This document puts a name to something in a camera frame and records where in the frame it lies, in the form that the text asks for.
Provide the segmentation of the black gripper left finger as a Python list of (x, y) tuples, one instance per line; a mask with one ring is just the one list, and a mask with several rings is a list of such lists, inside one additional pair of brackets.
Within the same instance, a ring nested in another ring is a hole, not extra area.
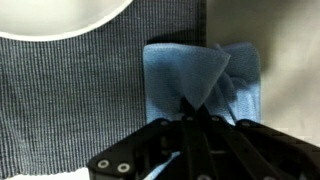
[(180, 105), (180, 120), (158, 118), (91, 158), (89, 179), (143, 180), (166, 164), (155, 180), (196, 180), (207, 140), (200, 114), (185, 98)]

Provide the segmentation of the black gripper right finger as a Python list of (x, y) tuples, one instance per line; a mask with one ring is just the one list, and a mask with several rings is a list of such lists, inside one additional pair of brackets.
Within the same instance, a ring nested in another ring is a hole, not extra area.
[(319, 147), (247, 119), (231, 126), (205, 106), (196, 113), (209, 137), (226, 145), (249, 180), (320, 180)]

